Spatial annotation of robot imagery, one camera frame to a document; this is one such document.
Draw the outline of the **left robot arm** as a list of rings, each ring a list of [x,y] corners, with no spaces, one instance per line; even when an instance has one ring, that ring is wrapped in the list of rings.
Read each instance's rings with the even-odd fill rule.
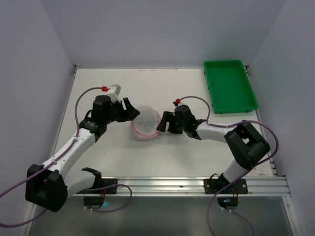
[[[28,168],[25,199],[57,212],[76,193],[101,191],[104,187],[101,172],[89,167],[74,176],[69,176],[68,172],[106,132],[109,124],[132,121],[139,115],[126,97],[112,101],[108,95],[97,96],[72,139],[41,165],[33,164]]]

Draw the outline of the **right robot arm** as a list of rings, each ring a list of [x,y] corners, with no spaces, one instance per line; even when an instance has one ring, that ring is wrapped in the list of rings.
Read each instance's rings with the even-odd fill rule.
[[[193,139],[226,143],[234,160],[218,179],[209,181],[209,186],[216,190],[253,169],[270,151],[270,145],[251,123],[245,122],[232,128],[209,125],[204,119],[196,119],[187,105],[177,106],[174,112],[163,112],[157,131],[186,133]]]

